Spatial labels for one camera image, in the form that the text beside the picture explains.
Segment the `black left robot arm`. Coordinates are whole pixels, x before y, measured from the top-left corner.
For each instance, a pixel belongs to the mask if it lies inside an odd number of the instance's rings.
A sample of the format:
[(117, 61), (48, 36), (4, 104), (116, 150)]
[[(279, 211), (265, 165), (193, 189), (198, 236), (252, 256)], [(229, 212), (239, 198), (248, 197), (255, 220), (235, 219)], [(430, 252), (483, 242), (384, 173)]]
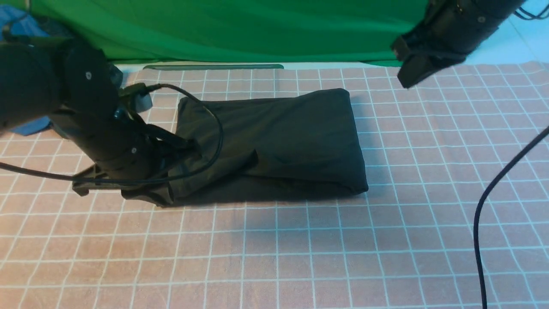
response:
[(165, 185), (170, 170), (198, 153), (184, 139), (147, 124), (137, 106), (162, 84), (116, 86), (102, 51), (73, 39), (1, 43), (1, 130), (48, 117), (94, 166), (65, 176), (13, 167), (18, 173), (84, 186), (135, 190)]

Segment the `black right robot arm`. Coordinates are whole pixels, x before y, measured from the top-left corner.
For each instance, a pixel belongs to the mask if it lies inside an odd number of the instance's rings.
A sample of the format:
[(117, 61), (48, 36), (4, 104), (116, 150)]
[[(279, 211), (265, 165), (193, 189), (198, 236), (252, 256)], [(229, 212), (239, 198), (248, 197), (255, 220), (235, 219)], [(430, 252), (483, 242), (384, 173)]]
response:
[(390, 48), (411, 88), (435, 73), (463, 63), (521, 5), (521, 0), (430, 0), (424, 16)]

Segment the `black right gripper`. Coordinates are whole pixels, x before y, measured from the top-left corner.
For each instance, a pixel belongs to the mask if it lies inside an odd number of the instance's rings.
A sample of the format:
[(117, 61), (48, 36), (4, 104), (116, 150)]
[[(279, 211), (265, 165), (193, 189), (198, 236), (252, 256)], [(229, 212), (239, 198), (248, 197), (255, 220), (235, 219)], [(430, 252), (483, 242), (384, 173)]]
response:
[(500, 25), (487, 5), (486, 0), (431, 0), (423, 19), (391, 44), (402, 61), (397, 74), (401, 86), (412, 88), (465, 61)]

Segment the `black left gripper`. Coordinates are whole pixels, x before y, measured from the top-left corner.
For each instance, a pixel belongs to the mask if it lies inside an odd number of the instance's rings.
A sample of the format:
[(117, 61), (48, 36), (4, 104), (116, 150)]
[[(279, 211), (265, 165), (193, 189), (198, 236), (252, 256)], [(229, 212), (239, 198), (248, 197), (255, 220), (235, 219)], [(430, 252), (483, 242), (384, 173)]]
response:
[(71, 189), (79, 196), (109, 186), (140, 187), (163, 183), (181, 157), (202, 157), (196, 139), (185, 139), (151, 124), (106, 124), (92, 134), (90, 166), (74, 175)]

